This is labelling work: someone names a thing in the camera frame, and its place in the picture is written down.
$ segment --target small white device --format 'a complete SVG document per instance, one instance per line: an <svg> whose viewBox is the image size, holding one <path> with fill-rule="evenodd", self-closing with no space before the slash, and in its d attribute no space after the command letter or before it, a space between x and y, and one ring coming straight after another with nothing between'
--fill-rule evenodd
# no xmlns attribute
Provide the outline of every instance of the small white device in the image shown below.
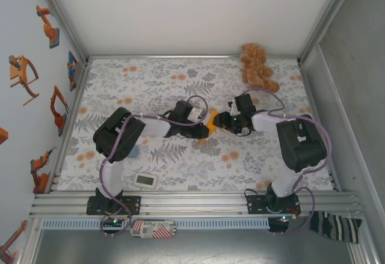
<svg viewBox="0 0 385 264"><path fill-rule="evenodd" d="M146 189L155 189L158 184L157 175L137 173L135 174L134 185L146 188Z"/></svg>

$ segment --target orange object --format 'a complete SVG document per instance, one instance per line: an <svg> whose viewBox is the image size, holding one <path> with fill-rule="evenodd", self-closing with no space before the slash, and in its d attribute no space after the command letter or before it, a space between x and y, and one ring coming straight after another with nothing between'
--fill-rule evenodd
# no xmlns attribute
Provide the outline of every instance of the orange object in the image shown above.
<svg viewBox="0 0 385 264"><path fill-rule="evenodd" d="M49 47L54 48L59 45L59 29L53 28L51 23L47 20L46 15L51 14L48 8L40 8L36 5L36 13L40 16L44 22L44 33L49 38Z"/></svg>
<svg viewBox="0 0 385 264"><path fill-rule="evenodd" d="M13 233L10 239L0 247L0 259L5 263L5 264L13 264L14 257L16 253L14 253L12 256L8 254L7 250L11 247L11 245L15 242L17 237L20 236L21 233L25 230L26 226L26 221L23 221L20 228L16 232Z"/></svg>
<svg viewBox="0 0 385 264"><path fill-rule="evenodd" d="M27 100L23 106L25 106L27 103L35 99L36 97L39 96L39 94L35 94L31 89L29 88L29 85L36 81L39 78L39 75L37 74L37 71L34 67L34 65L31 63L31 61L27 58L25 58L23 55L19 57L14 57L11 55L9 57L9 62L10 62L10 79L17 78L17 82L14 82L11 84L11 88L13 88L17 84L21 84L23 88L27 91L27 93L32 97L32 99ZM26 75L26 68L27 66L30 66L32 69L35 78L32 81L28 82L28 78Z"/></svg>
<svg viewBox="0 0 385 264"><path fill-rule="evenodd" d="M8 140L8 132L0 128L0 145Z"/></svg>
<svg viewBox="0 0 385 264"><path fill-rule="evenodd" d="M54 94L51 97L51 111L55 117L55 125L57 125L57 127L59 129L59 137L60 137L61 134L63 133L63 128L64 128L64 124L66 123L67 115L66 114L60 115L58 112L56 112L56 110L55 110L56 97L59 97L59 99L61 100L63 105L66 107L66 112L68 112L69 109L68 109L68 105L67 105L66 100L64 100L64 97L61 94L59 88L56 85L54 85Z"/></svg>
<svg viewBox="0 0 385 264"><path fill-rule="evenodd" d="M210 119L209 121L207 122L207 127L209 128L209 135L208 137L215 132L215 130L217 129L217 126L214 126L214 118L215 116L219 114L217 111L212 111L211 112L211 115L210 115ZM200 142L198 143L198 146L202 145L204 142L206 141L206 138L205 139L202 139L200 140Z"/></svg>
<svg viewBox="0 0 385 264"><path fill-rule="evenodd" d="M42 194L46 189L49 176L47 174L42 174L39 177L37 172L48 163L49 155L54 149L56 149L56 147L53 147L50 149L50 151L47 151L44 156L41 156L38 160L31 160L31 174L35 184L35 188L33 190L34 194Z"/></svg>

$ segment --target white panel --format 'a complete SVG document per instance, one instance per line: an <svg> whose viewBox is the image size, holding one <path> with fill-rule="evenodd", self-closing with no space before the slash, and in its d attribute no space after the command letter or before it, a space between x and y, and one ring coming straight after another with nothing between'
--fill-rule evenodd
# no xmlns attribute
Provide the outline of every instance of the white panel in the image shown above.
<svg viewBox="0 0 385 264"><path fill-rule="evenodd" d="M329 0L58 0L87 53L299 55Z"/></svg>
<svg viewBox="0 0 385 264"><path fill-rule="evenodd" d="M46 7L44 0L0 0L0 127L9 139L0 145L0 245L20 227L31 209L34 183L30 173L32 159L38 159L53 146L60 148L61 138L50 110L50 98L54 85L61 90L71 110L76 90L70 92L67 60L70 45L60 30L60 45L50 49L43 31L43 21L36 14L36 5ZM53 27L57 23L47 16ZM24 55L35 66L39 79L30 85L39 93L32 102L23 106L30 96L18 84L10 85L8 56ZM33 79L31 69L27 77ZM56 109L64 113L64 106L57 100ZM59 149L51 154L45 173L55 165Z"/></svg>

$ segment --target gray leaf pattern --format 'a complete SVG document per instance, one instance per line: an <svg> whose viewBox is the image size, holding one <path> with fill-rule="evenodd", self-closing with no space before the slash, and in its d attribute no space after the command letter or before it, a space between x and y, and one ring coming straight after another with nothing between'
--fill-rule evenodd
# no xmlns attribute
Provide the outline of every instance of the gray leaf pattern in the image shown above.
<svg viewBox="0 0 385 264"><path fill-rule="evenodd" d="M295 59L266 63L280 84L278 97L287 114L311 114ZM94 60L85 83L75 127L61 171L59 190L92 191L99 184L103 156L95 151L95 130L120 106L131 113L163 114L178 100L203 96L210 112L228 111L234 96L248 89L237 58L130 58ZM251 92L257 109L279 106L267 94ZM202 101L193 99L194 106ZM145 190L133 184L135 173L158 176L162 191L243 191L265 189L284 169L274 136L253 132L237 137L217 129L203 144L178 137L139 137L136 158L123 162L124 190ZM331 189L327 171L306 175L302 186Z"/></svg>

